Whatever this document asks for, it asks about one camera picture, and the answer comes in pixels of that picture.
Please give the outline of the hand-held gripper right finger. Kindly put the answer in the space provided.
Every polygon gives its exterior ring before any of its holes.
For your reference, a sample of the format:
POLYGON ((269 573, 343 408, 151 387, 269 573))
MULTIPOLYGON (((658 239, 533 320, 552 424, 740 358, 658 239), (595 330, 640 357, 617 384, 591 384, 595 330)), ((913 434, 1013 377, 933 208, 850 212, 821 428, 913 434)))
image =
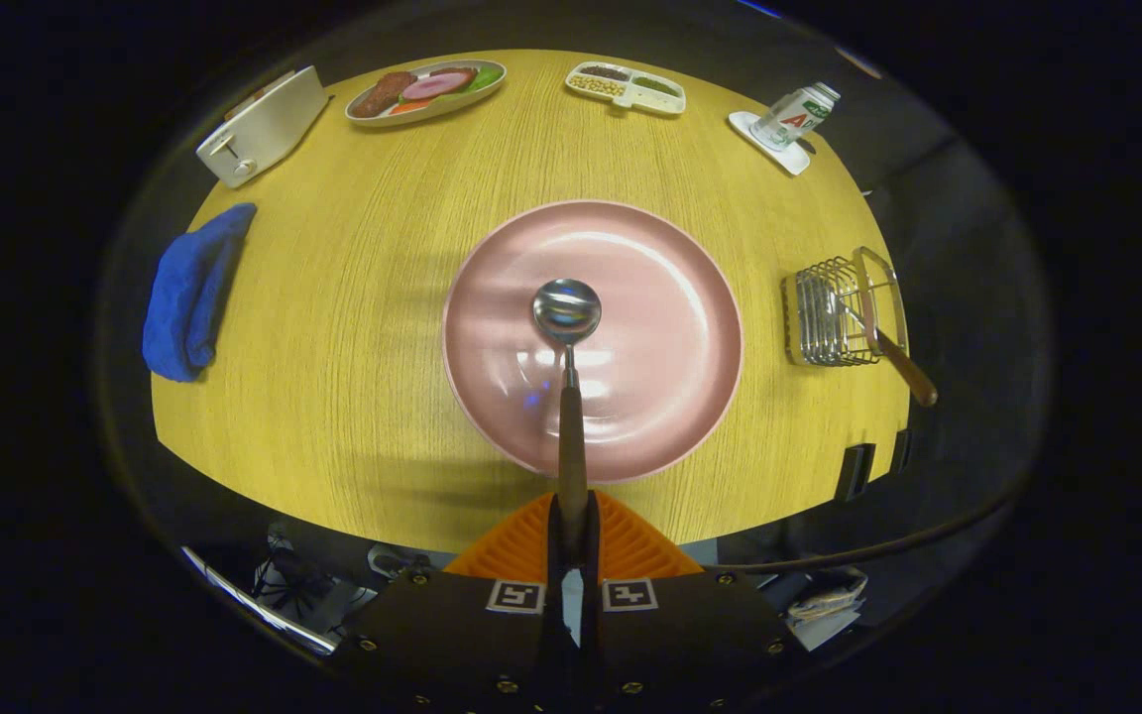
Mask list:
POLYGON ((580 708, 743 713, 817 660, 746 573, 707 569, 608 494, 584 532, 580 708))

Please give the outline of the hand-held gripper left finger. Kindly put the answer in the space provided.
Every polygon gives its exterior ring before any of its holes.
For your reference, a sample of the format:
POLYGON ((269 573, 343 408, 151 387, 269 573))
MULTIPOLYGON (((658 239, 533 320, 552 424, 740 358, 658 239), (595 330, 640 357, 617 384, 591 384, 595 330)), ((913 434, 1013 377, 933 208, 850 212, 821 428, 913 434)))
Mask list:
POLYGON ((568 713, 558 535, 542 494, 444 568, 409 565, 345 616, 330 672, 395 713, 568 713))

